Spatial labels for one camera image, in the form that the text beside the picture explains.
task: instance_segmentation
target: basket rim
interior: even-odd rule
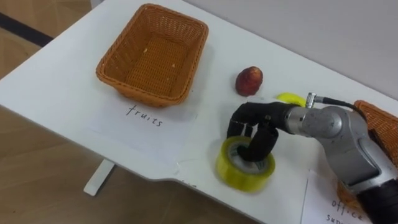
[[[167,100],[167,101],[178,101],[178,100],[180,100],[181,98],[185,97],[186,92],[189,90],[189,88],[190,88],[189,83],[191,82],[191,79],[193,79],[194,74],[195,74],[195,71],[193,71],[193,74],[190,75],[190,76],[185,80],[185,84],[184,84],[183,90],[180,92],[180,94],[179,94],[178,96],[175,96],[175,97],[164,96],[164,95],[157,95],[157,94],[155,94],[155,93],[151,93],[151,92],[149,92],[149,91],[145,91],[145,90],[143,90],[143,89],[141,89],[141,88],[137,88],[137,87],[134,87],[134,86],[125,84],[124,82],[121,82],[121,81],[119,81],[119,80],[117,80],[117,79],[115,79],[115,78],[112,78],[112,77],[107,76],[107,74],[106,74],[106,72],[105,72],[105,66],[104,66],[104,65],[105,65],[105,59],[106,59],[107,57],[112,57],[112,55],[114,55],[116,49],[118,49],[118,47],[122,44],[123,40],[127,37],[127,32],[125,32],[125,31],[126,31],[126,30],[129,30],[129,29],[134,25],[134,23],[135,23],[135,21],[137,20],[137,18],[138,18],[139,16],[141,16],[142,13],[143,13],[148,7],[160,9],[160,10],[165,11],[165,12],[167,12],[167,13],[170,13],[170,14],[173,14],[173,15],[176,15],[176,16],[180,16],[180,17],[184,17],[184,18],[189,19],[189,20],[191,20],[192,22],[195,22],[195,23],[197,23],[197,24],[199,24],[199,25],[202,26],[202,30],[201,30],[201,31],[202,31],[202,34],[201,34],[200,42],[202,43],[202,46],[203,46],[203,47],[202,47],[201,49],[197,50],[196,55],[195,55],[195,60],[196,60],[197,63],[198,63],[198,61],[199,61],[199,59],[200,59],[201,52],[202,52],[202,50],[203,50],[203,48],[204,48],[204,46],[205,46],[205,42],[206,42],[206,39],[207,39],[207,37],[208,37],[208,30],[209,30],[209,28],[208,28],[207,24],[205,24],[204,22],[202,22],[202,21],[200,21],[200,20],[198,20],[198,19],[195,19],[195,18],[190,17],[190,16],[188,16],[188,15],[182,14],[182,13],[180,13],[180,12],[174,11],[174,10],[172,10],[172,9],[163,7],[163,6],[161,6],[161,5],[152,4],[152,3],[146,3],[146,4],[143,4],[143,5],[141,5],[141,6],[139,7],[139,9],[138,9],[138,10],[136,11],[136,13],[133,15],[132,19],[127,23],[127,25],[126,25],[125,28],[122,30],[122,32],[120,33],[120,35],[116,38],[116,40],[113,42],[113,44],[112,44],[112,45],[110,46],[110,48],[107,50],[107,52],[106,52],[106,53],[104,54],[104,56],[101,58],[101,60],[99,61],[98,65],[97,65],[97,68],[96,68],[96,75],[97,75],[97,77],[98,77],[101,81],[103,81],[103,82],[105,82],[105,83],[111,85],[111,86],[114,87],[114,88],[116,88],[114,85],[117,84],[117,85],[118,85],[118,88],[119,88],[119,87],[127,88],[127,89],[129,89],[130,91],[135,91],[135,92],[138,92],[138,93],[142,93],[142,94],[151,96],[151,97],[153,97],[153,98],[160,98],[160,99]],[[197,67],[197,66],[198,66],[198,65],[195,65],[195,63],[192,63],[191,66],[190,66],[190,70],[191,70],[191,71],[192,71],[193,69],[196,70],[195,67]]]

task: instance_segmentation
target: orange wicker basket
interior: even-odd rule
[[[398,167],[398,118],[365,101],[358,100],[355,106],[365,114],[369,130],[374,129],[377,132],[386,148],[385,153]],[[341,183],[337,186],[337,194],[347,206],[361,210],[359,203]]]
[[[201,21],[142,5],[99,62],[97,77],[149,106],[179,104],[188,96],[207,36]]]

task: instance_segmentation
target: white wall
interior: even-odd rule
[[[397,0],[185,1],[398,100]]]
[[[91,1],[91,8],[94,9],[97,5],[99,5],[104,0],[90,0]]]

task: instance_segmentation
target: robotic hand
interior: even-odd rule
[[[273,148],[278,132],[315,138],[325,150],[332,171],[356,196],[374,224],[398,223],[398,171],[368,134],[366,120],[338,106],[312,108],[324,98],[309,94],[307,107],[279,102],[245,103],[233,114],[227,136],[251,136],[249,147],[238,148],[245,161],[260,161]]]

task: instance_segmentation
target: floor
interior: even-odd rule
[[[1,13],[52,37],[90,9],[90,0],[0,0]],[[0,29],[0,78],[38,50]],[[182,185],[148,182],[120,168],[90,197],[83,187],[100,162],[0,108],[0,223],[255,223]]]

